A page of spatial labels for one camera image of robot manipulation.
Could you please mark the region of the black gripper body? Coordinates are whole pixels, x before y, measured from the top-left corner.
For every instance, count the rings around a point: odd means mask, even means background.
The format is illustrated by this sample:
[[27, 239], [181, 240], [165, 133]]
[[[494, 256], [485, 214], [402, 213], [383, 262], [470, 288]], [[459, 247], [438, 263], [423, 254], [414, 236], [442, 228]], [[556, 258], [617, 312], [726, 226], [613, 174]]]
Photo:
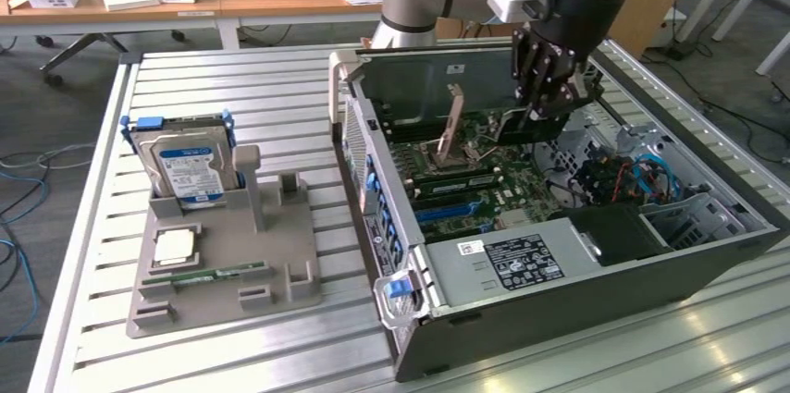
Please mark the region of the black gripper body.
[[528, 2], [524, 10], [530, 22], [530, 41], [552, 44], [574, 53], [574, 59], [585, 62], [604, 41], [624, 0], [554, 0], [552, 15], [546, 6]]

